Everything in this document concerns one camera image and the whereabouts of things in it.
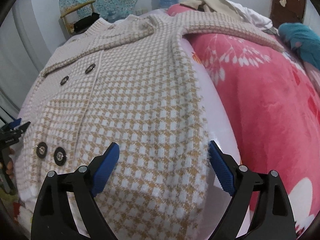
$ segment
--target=beige cloth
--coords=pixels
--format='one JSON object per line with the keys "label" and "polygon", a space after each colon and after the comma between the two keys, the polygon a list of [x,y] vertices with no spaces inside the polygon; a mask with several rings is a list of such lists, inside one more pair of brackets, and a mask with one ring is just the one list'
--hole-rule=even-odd
{"label": "beige cloth", "polygon": [[280,4],[285,7],[287,5],[287,0],[280,0]]}
{"label": "beige cloth", "polygon": [[[120,158],[96,202],[118,239],[196,239],[208,137],[198,80],[180,40],[212,32],[283,49],[251,24],[199,11],[130,16],[119,25],[98,20],[83,38],[58,48],[22,117],[31,121],[15,163],[22,200],[37,197],[49,171],[73,172],[114,141]],[[48,153],[39,159],[42,141]],[[54,162],[57,147],[67,153],[64,166]],[[74,198],[69,201],[75,210]],[[75,220],[79,225],[79,214]]]}
{"label": "beige cloth", "polygon": [[205,12],[218,12],[229,15],[238,21],[243,21],[237,9],[226,0],[186,0],[180,4],[193,9],[203,9]]}

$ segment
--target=wooden chair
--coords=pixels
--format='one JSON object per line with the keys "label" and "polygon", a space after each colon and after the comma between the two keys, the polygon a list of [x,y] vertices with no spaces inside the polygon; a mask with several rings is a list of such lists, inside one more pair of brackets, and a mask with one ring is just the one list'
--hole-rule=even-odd
{"label": "wooden chair", "polygon": [[93,7],[93,3],[95,3],[96,0],[90,0],[88,2],[85,2],[85,3],[81,3],[81,4],[78,4],[76,6],[73,6],[72,8],[70,8],[69,10],[67,10],[65,13],[61,14],[60,16],[60,19],[63,19],[63,22],[64,22],[64,25],[66,26],[67,30],[68,30],[68,33],[70,34],[70,36],[73,35],[73,31],[71,31],[71,26],[70,26],[70,23],[68,23],[68,20],[67,20],[67,15],[70,14],[70,13],[73,13],[81,8],[83,8],[84,6],[87,6],[87,5],[90,5],[91,6],[91,10],[92,12],[94,13],[94,7]]}

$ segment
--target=blue gripper pad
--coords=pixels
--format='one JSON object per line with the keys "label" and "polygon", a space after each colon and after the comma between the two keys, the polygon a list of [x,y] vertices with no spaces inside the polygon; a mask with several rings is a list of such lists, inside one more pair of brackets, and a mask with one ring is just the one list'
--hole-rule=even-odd
{"label": "blue gripper pad", "polygon": [[21,124],[21,118],[15,119],[13,122],[9,123],[10,129],[13,130]]}
{"label": "blue gripper pad", "polygon": [[114,144],[110,149],[107,156],[104,158],[100,167],[97,169],[93,176],[93,187],[91,189],[91,194],[95,197],[97,194],[101,193],[107,184],[107,181],[113,171],[116,163],[119,159],[120,149],[119,145]]}
{"label": "blue gripper pad", "polygon": [[234,176],[212,142],[209,143],[209,157],[223,190],[233,196],[236,191]]}

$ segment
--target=pink blanket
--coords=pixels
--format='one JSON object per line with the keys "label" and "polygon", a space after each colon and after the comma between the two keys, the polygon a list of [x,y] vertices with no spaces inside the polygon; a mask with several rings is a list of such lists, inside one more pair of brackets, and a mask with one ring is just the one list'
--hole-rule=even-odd
{"label": "pink blanket", "polygon": [[[187,9],[175,5],[168,14]],[[221,98],[243,164],[279,172],[300,236],[320,210],[320,98],[309,78],[286,53],[241,38],[187,39]]]}

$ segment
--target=wall socket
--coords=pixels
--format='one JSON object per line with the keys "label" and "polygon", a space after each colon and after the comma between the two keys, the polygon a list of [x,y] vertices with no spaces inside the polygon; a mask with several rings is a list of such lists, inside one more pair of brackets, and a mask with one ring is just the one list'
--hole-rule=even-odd
{"label": "wall socket", "polygon": [[147,8],[140,8],[139,10],[136,10],[136,16],[142,15],[147,13],[149,10]]}

